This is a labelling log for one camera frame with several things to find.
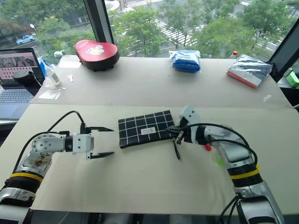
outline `white key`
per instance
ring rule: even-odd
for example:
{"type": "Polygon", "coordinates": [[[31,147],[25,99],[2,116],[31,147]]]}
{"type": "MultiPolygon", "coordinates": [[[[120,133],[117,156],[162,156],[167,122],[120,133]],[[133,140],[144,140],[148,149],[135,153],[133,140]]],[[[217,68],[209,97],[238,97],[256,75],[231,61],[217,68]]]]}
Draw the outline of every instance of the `white key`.
{"type": "Polygon", "coordinates": [[[73,74],[69,74],[67,77],[69,78],[69,80],[70,80],[71,82],[73,81],[73,74]]]}

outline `green object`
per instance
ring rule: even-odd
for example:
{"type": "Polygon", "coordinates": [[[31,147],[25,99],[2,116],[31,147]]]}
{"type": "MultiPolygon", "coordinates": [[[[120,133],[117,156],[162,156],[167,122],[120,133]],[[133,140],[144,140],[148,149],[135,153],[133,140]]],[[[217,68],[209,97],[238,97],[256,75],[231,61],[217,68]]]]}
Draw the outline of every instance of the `green object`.
{"type": "Polygon", "coordinates": [[[223,163],[222,159],[220,158],[220,156],[217,157],[217,164],[220,166],[224,166],[224,163],[223,163]]]}
{"type": "Polygon", "coordinates": [[[285,78],[286,78],[286,80],[288,80],[289,84],[292,87],[299,86],[299,79],[295,75],[294,71],[291,71],[290,74],[287,77],[285,77],[285,78]]]}

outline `robotic arm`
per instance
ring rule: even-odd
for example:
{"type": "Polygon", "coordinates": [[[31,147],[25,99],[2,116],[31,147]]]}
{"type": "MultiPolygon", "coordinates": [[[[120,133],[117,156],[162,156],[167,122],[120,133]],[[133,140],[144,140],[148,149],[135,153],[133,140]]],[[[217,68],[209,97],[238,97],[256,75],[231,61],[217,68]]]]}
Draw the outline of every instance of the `robotic arm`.
{"type": "Polygon", "coordinates": [[[200,118],[191,106],[180,113],[180,125],[170,127],[168,131],[176,136],[176,143],[211,144],[225,164],[233,181],[235,193],[240,198],[237,211],[242,224],[284,224],[280,211],[267,183],[261,178],[252,159],[251,152],[242,145],[245,139],[223,127],[195,125],[200,118]]]}
{"type": "Polygon", "coordinates": [[[104,127],[86,127],[81,124],[81,134],[70,135],[70,132],[60,132],[60,135],[41,134],[33,139],[31,152],[20,162],[17,169],[5,181],[0,190],[0,223],[26,224],[30,223],[30,207],[36,197],[47,171],[52,163],[52,155],[56,152],[86,153],[86,159],[108,156],[114,152],[93,155],[92,130],[113,131],[104,127]]]}

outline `car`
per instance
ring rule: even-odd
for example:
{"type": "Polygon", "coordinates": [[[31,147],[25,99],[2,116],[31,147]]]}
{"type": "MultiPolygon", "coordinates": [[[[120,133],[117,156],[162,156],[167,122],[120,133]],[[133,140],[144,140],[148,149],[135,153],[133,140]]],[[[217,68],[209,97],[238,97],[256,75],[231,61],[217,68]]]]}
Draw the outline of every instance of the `car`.
{"type": "Polygon", "coordinates": [[[36,38],[33,35],[24,35],[22,38],[18,39],[17,44],[21,45],[24,43],[28,43],[30,41],[34,41],[36,38]]]}

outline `blue plastic bag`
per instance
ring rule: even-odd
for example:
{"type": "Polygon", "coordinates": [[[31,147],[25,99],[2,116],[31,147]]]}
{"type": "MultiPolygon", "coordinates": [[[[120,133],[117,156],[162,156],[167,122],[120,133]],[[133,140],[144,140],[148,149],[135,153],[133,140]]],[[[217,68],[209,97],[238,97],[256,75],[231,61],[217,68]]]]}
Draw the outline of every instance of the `blue plastic bag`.
{"type": "Polygon", "coordinates": [[[169,51],[173,68],[184,72],[197,72],[200,70],[200,52],[198,50],[169,51]]]}

